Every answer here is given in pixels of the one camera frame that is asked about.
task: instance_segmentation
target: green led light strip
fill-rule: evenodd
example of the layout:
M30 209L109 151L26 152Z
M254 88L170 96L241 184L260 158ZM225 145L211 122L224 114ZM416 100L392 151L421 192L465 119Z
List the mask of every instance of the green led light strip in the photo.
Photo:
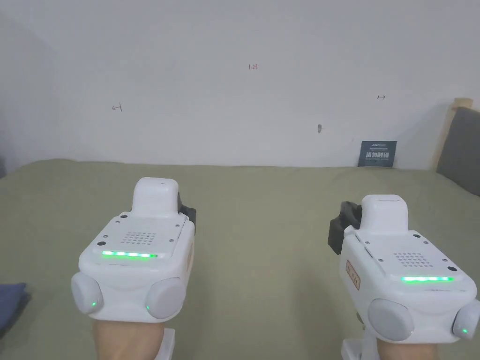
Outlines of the green led light strip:
M115 255L127 257L158 257L156 254L145 254L139 252L123 252L123 251L102 251L102 255Z
M454 281L453 277L446 276L406 276L402 278L402 281L405 282L445 282L445 281Z

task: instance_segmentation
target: white mount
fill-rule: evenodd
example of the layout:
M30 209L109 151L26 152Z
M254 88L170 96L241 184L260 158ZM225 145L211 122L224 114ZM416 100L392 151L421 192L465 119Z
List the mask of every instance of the white mount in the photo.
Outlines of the white mount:
M363 340L344 340L344 360L377 360L376 339L452 343L472 338L480 317L477 287L428 239L408 229L396 195L362 200L360 228L344 231L340 276L365 324Z
M111 219L80 255L80 272L72 278L77 307L98 320L173 318L186 295L194 233L194 224L179 213L177 182L140 179L132 211ZM173 346L174 330L166 329L157 359L170 359Z

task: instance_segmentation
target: human arm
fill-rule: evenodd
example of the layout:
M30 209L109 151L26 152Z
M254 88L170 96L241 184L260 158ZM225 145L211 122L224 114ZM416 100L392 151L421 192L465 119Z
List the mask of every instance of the human arm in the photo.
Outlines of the human arm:
M380 360L438 360L436 344L391 344L377 339Z
M154 360L162 345L164 323L94 322L98 360Z

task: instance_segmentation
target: bed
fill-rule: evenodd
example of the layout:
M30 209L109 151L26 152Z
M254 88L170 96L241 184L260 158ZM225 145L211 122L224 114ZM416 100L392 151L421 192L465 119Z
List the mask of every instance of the bed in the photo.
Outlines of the bed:
M448 125L436 168L455 151ZM402 196L410 227L480 284L480 197L435 171L39 161L0 180L0 283L26 282L32 295L0 340L1 359L95 358L70 279L145 176L176 179L198 211L187 299L168 324L177 360L341 359L342 340L362 327L327 246L329 220L341 201L370 193ZM441 346L441 358L478 359L479 339Z

